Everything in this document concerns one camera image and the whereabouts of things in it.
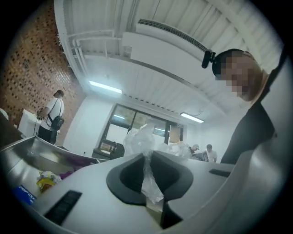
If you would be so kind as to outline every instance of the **glass window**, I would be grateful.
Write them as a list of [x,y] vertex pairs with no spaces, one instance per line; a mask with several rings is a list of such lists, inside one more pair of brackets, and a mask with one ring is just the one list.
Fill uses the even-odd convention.
[[130,127],[135,111],[130,110],[128,108],[117,106],[115,112],[111,118],[112,123],[117,124],[125,124]]
[[100,143],[102,152],[108,154],[115,143],[123,144],[128,131],[137,132],[143,125],[154,125],[153,136],[155,139],[154,149],[157,150],[161,143],[176,143],[182,141],[183,128],[174,122],[162,120],[127,107],[117,105],[108,125],[104,131]]

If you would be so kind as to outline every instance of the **stainless steel sink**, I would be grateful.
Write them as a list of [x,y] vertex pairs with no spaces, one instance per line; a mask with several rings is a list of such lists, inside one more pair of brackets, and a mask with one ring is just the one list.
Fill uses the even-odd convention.
[[71,153],[37,136],[22,139],[2,149],[0,160],[11,188],[23,185],[36,197],[40,195],[36,184],[40,171],[47,170],[59,175],[98,163],[94,158]]

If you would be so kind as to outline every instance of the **man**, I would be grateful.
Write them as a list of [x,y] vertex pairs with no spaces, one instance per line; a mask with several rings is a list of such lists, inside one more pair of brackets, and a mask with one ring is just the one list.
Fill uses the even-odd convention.
[[215,150],[212,150],[212,145],[208,144],[206,146],[206,152],[204,154],[209,159],[209,162],[215,163],[217,161],[217,153]]
[[221,163],[235,164],[243,152],[272,138],[273,124],[260,102],[270,91],[285,57],[283,49],[279,65],[270,75],[260,68],[249,52],[242,50],[227,50],[213,60],[212,71],[216,79],[225,80],[237,96],[250,102],[250,109],[238,123]]
[[57,116],[62,116],[62,114],[64,113],[64,103],[62,100],[63,96],[63,91],[58,90],[54,94],[54,98],[39,114],[43,118],[43,120],[38,130],[38,137],[51,144],[55,144],[56,142],[57,131],[51,128],[52,122],[48,115],[50,115],[52,120],[54,120]]
[[194,144],[192,147],[189,147],[191,154],[194,154],[197,150],[200,149],[198,144]]

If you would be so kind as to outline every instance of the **food wrapper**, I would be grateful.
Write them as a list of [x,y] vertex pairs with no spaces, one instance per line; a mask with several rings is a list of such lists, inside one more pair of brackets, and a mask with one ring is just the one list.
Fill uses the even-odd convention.
[[60,176],[55,175],[51,171],[40,171],[40,177],[38,177],[37,186],[41,192],[45,192],[50,187],[61,181]]

